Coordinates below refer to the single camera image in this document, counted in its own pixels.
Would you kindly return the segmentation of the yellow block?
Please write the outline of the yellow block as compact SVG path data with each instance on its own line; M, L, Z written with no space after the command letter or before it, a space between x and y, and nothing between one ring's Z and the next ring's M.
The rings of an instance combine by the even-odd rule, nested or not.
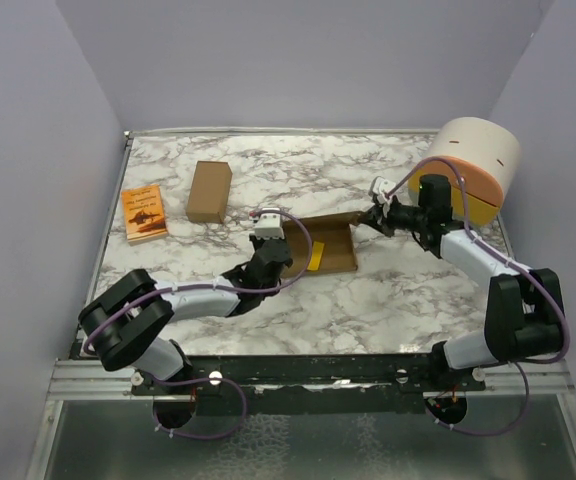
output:
M324 248L325 244L323 242L315 241L313 243L310 260L307 265L307 270L309 272L316 272L320 269Z

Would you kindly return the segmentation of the brown cardboard box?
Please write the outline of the brown cardboard box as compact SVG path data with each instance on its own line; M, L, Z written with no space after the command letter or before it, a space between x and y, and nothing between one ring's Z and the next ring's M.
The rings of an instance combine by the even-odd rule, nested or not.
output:
M304 233L293 220L285 220L282 227L293 264L282 273L282 278L295 277L304 267L306 275L355 272L358 261L351 227L357 224L360 215L359 211L351 211L302 218L300 222L313 243L310 261Z

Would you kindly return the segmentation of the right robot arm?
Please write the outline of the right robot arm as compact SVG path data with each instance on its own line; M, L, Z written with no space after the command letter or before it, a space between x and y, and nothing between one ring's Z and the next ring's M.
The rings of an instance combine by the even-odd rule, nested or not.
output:
M563 302L554 271L514 262L455 219L447 177L422 176L415 205L402 204L392 194L393 187L383 177L373 180L373 205L359 215L358 224L387 237L399 230L409 232L423 250L488 290L483 327L432 347L427 378L435 389L451 390L464 373L477 367L564 350Z

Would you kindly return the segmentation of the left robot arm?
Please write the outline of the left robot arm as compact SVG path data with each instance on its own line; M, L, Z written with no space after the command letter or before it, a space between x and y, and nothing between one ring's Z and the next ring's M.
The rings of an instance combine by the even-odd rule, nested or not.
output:
M255 240L251 259L203 283L156 282L146 270L130 271L79 314L87 335L83 350L107 371L133 367L154 378L163 392L182 392L192 365L175 340L160 337L181 320L235 317L277 293L293 263L283 239Z

